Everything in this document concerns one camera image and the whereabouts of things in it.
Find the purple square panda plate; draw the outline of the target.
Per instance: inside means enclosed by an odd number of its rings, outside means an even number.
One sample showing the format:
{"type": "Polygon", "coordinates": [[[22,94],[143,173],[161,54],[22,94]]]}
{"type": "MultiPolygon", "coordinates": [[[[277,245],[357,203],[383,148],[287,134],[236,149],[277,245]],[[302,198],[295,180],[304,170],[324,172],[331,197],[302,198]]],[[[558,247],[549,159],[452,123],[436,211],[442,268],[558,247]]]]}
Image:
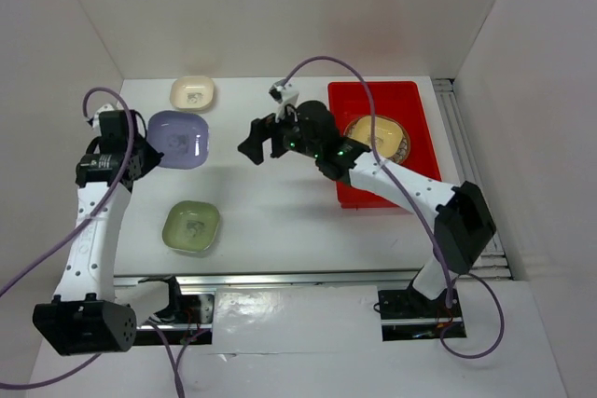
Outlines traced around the purple square panda plate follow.
{"type": "Polygon", "coordinates": [[[162,153],[164,169],[192,170],[205,163],[209,154],[209,127],[199,115],[160,111],[148,121],[147,140],[162,153]]]}

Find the yellow square panda plate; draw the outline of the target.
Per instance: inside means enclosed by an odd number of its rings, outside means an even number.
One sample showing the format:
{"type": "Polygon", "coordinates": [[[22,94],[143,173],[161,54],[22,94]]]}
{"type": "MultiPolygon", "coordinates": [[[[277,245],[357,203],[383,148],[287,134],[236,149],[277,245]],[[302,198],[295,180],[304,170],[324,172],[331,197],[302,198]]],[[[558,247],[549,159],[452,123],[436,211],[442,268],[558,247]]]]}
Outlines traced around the yellow square panda plate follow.
{"type": "Polygon", "coordinates": [[[396,156],[405,138],[401,126],[392,119],[376,117],[374,139],[371,134],[371,116],[358,118],[347,130],[346,135],[362,144],[371,146],[375,141],[378,153],[384,158],[396,156]]]}

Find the green square panda plate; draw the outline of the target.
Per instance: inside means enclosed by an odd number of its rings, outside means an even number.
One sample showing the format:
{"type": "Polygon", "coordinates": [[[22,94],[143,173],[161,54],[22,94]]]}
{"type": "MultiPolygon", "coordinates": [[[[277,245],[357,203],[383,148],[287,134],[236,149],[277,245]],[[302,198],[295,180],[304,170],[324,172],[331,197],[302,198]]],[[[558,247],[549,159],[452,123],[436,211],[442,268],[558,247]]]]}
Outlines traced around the green square panda plate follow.
{"type": "Polygon", "coordinates": [[[207,202],[185,200],[169,211],[162,229],[166,246],[186,254],[202,254],[215,241],[220,212],[207,202]]]}

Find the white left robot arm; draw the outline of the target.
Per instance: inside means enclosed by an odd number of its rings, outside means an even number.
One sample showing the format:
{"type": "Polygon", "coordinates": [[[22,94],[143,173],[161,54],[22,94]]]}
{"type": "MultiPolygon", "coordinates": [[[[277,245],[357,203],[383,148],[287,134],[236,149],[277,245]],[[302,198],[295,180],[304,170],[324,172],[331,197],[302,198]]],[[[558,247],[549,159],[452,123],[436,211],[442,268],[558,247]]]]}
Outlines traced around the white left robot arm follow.
{"type": "Polygon", "coordinates": [[[76,166],[80,230],[51,300],[33,313],[35,328],[61,356],[127,351],[151,316],[171,323],[184,311],[169,277],[116,290],[118,239],[133,185],[159,165],[161,154],[126,112],[102,112],[97,120],[100,134],[76,166]]]}

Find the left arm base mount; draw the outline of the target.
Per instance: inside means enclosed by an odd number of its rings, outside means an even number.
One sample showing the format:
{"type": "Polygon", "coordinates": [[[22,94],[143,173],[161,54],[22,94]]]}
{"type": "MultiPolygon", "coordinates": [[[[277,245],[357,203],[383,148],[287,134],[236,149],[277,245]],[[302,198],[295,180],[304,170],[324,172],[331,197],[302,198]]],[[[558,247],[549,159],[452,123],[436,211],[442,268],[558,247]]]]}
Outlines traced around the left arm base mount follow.
{"type": "Polygon", "coordinates": [[[158,346],[160,336],[155,324],[172,346],[206,346],[213,342],[215,292],[181,294],[173,305],[154,313],[137,327],[134,346],[158,346]]]}

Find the round floral brown-rimmed plate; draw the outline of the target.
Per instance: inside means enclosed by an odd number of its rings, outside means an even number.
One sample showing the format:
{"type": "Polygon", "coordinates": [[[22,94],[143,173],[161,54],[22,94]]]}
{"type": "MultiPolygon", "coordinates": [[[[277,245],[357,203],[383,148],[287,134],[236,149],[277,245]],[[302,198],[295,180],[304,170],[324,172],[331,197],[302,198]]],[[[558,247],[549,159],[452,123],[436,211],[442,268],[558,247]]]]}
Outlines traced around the round floral brown-rimmed plate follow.
{"type": "MultiPolygon", "coordinates": [[[[345,130],[344,130],[344,135],[345,135],[345,136],[347,136],[347,135],[346,135],[346,132],[347,132],[347,130],[349,129],[349,127],[350,127],[350,126],[351,126],[351,125],[352,125],[352,124],[353,124],[353,123],[354,123],[354,122],[355,122],[355,121],[356,121],[358,118],[356,118],[356,119],[352,120],[352,121],[351,121],[351,122],[350,122],[350,123],[349,123],[349,124],[346,126],[346,128],[345,128],[345,130]]],[[[403,140],[403,142],[402,142],[402,145],[400,146],[399,153],[398,153],[396,156],[390,157],[390,158],[388,158],[388,159],[392,160],[394,163],[397,163],[397,164],[402,164],[403,162],[405,162],[405,161],[406,161],[406,159],[407,159],[407,158],[408,158],[408,156],[410,155],[410,137],[409,137],[409,135],[407,134],[407,131],[406,131],[406,129],[405,129],[405,128],[404,128],[404,127],[401,125],[401,124],[399,124],[399,125],[401,126],[402,130],[404,131],[405,138],[404,138],[404,140],[403,140]]]]}

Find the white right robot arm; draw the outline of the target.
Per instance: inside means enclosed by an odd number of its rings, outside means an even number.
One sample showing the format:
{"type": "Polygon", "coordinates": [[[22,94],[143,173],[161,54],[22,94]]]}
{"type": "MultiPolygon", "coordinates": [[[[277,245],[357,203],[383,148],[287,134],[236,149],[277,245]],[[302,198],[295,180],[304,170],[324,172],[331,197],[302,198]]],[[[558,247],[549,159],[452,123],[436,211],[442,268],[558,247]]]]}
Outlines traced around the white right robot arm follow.
{"type": "Polygon", "coordinates": [[[289,106],[282,118],[270,114],[251,122],[238,150],[254,164],[295,152],[312,158],[328,179],[375,194],[415,214],[432,243],[433,255],[407,294],[411,312],[429,315],[443,297],[450,306],[458,277],[467,274],[493,238],[496,226],[480,188],[468,181],[436,181],[377,155],[368,145],[340,133],[319,101],[289,106]]]}

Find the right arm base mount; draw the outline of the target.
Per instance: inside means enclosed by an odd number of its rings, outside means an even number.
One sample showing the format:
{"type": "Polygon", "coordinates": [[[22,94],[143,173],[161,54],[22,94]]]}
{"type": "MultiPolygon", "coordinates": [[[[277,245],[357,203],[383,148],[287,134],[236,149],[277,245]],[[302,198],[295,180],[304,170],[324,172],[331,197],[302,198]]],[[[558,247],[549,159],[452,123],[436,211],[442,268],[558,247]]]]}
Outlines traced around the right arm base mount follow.
{"type": "Polygon", "coordinates": [[[446,292],[430,300],[411,288],[379,290],[373,310],[380,316],[384,342],[439,339],[443,331],[446,338],[466,338],[456,290],[450,308],[446,292]]]}

